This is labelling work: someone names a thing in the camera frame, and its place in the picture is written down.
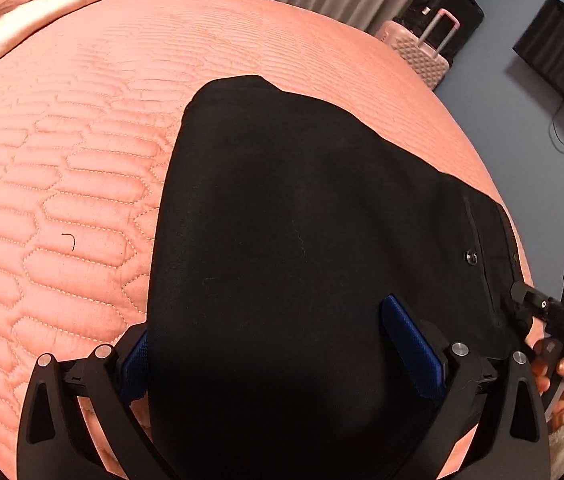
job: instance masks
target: black case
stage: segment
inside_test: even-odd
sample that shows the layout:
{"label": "black case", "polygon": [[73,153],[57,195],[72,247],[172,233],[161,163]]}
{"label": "black case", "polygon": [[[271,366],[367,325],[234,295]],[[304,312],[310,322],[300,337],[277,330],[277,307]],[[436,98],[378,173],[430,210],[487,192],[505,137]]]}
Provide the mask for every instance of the black case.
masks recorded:
{"label": "black case", "polygon": [[[452,64],[453,58],[484,19],[484,13],[475,0],[414,0],[394,21],[420,37],[440,9],[448,10],[460,22],[460,29],[440,51],[442,57]],[[428,36],[426,43],[437,48],[452,28],[453,22],[443,19]]]}

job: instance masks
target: blue padding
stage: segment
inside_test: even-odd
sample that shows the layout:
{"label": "blue padding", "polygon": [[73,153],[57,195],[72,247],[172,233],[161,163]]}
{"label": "blue padding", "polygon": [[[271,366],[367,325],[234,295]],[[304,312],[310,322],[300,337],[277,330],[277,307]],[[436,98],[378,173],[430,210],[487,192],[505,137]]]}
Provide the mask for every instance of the blue padding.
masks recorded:
{"label": "blue padding", "polygon": [[382,302],[382,323],[418,395],[444,399],[444,371],[431,346],[394,296]]}
{"label": "blue padding", "polygon": [[149,349],[146,332],[137,342],[120,368],[120,389],[118,396],[127,406],[146,393],[149,378]]}

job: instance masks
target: snap button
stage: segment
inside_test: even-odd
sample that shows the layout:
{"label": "snap button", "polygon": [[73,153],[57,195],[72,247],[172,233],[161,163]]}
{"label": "snap button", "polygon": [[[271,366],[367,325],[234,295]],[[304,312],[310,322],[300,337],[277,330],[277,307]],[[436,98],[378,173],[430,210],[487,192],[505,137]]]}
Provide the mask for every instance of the snap button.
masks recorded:
{"label": "snap button", "polygon": [[469,265],[475,265],[478,262],[478,255],[475,254],[475,251],[466,251],[466,262]]}

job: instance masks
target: bed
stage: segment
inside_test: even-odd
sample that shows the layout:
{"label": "bed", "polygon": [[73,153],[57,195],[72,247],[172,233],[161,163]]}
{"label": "bed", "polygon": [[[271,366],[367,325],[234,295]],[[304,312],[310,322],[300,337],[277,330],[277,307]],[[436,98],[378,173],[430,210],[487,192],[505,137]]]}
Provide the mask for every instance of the bed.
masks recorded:
{"label": "bed", "polygon": [[[502,203],[444,105],[360,30],[271,0],[76,1],[0,54],[0,468],[10,479],[36,357],[84,357],[146,317],[166,169],[184,107],[208,81],[258,74],[336,104]],[[520,257],[531,283],[521,246]],[[146,403],[134,410],[150,434]]]}

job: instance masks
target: black bag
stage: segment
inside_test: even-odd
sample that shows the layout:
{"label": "black bag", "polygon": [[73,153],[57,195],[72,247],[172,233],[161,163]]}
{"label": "black bag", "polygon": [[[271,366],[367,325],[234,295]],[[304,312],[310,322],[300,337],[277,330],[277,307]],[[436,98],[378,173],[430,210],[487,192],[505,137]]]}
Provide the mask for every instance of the black bag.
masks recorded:
{"label": "black bag", "polygon": [[[484,13],[475,0],[413,0],[411,5],[394,20],[420,37],[440,9],[448,10],[460,22],[460,29],[440,51],[442,57],[451,65],[456,54],[465,46],[484,19]],[[453,22],[442,19],[431,32],[426,43],[437,48],[452,28]]]}
{"label": "black bag", "polygon": [[211,82],[185,110],[156,229],[153,442],[182,478],[388,478],[436,407],[380,302],[506,358],[531,324],[510,298],[520,277],[486,195],[332,104]]}

